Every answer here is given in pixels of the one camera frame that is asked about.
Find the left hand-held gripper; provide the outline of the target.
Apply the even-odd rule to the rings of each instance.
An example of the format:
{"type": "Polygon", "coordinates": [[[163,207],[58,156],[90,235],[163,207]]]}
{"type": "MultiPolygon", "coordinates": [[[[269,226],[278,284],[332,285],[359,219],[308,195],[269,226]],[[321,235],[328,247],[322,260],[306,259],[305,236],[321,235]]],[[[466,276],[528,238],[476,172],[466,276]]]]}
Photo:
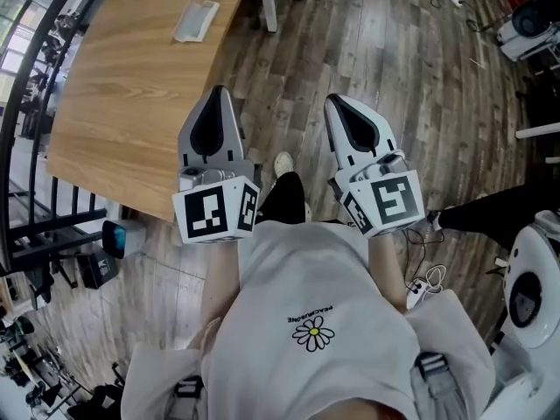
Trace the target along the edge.
{"type": "Polygon", "coordinates": [[[172,202],[182,242],[211,244],[250,237],[261,166],[244,159],[237,114],[226,87],[212,87],[194,105],[178,133],[178,158],[183,166],[172,202]],[[199,159],[205,163],[217,152],[221,160],[233,162],[194,164],[199,159]]]}

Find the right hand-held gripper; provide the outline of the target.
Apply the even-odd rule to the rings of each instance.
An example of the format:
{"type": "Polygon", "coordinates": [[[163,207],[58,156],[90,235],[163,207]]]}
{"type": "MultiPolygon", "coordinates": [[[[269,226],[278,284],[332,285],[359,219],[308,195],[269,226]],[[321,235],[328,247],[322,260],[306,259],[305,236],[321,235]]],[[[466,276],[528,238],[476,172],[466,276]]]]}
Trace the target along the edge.
{"type": "Polygon", "coordinates": [[[361,234],[374,237],[420,221],[424,203],[419,178],[397,150],[387,120],[342,94],[329,94],[324,112],[339,167],[330,185],[361,234]]]}

